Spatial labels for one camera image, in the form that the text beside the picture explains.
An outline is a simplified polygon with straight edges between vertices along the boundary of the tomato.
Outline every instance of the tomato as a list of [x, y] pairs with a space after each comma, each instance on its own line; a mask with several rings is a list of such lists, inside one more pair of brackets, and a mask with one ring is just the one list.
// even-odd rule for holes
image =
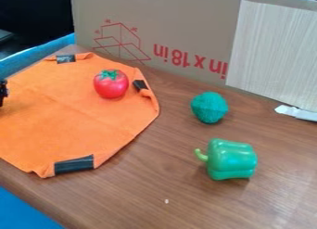
[[123, 96], [129, 88], [129, 79], [121, 70], [102, 70], [94, 78], [96, 92], [104, 98]]

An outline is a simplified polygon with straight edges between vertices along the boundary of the orange cloth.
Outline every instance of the orange cloth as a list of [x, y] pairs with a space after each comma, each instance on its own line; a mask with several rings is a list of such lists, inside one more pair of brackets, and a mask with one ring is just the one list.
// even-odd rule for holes
[[[92, 53], [57, 64], [48, 57], [8, 80], [0, 108], [0, 159], [45, 178], [55, 163], [94, 156], [94, 168], [132, 141], [159, 114], [159, 104], [137, 68]], [[103, 99], [93, 78], [101, 70], [122, 70], [130, 86], [121, 99]], [[143, 80], [138, 92], [132, 82]]]

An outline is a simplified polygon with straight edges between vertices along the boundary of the toy green pepper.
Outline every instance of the toy green pepper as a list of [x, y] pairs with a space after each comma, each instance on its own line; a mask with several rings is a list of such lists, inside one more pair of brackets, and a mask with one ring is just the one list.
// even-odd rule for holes
[[249, 178], [258, 165], [257, 154], [249, 144], [230, 142], [219, 138], [209, 141], [207, 156], [195, 150], [198, 159], [207, 163], [213, 180]]

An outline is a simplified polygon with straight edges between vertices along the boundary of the white paper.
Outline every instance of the white paper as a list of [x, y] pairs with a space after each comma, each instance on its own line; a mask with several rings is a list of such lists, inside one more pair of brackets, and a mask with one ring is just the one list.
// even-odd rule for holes
[[310, 112], [296, 107], [288, 107], [285, 105], [281, 105], [275, 109], [275, 112], [279, 114], [289, 115], [305, 121], [317, 121], [316, 112]]

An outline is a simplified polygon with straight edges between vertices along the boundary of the wooden table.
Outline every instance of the wooden table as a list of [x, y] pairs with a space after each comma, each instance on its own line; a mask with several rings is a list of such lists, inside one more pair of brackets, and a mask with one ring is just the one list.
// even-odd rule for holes
[[[50, 179], [0, 160], [1, 184], [69, 228], [316, 228], [316, 123], [276, 114], [269, 99], [139, 68], [161, 113], [133, 142], [99, 169]], [[214, 125], [189, 107], [208, 90], [230, 106]], [[193, 149], [213, 137], [253, 145], [255, 176], [210, 180]]]

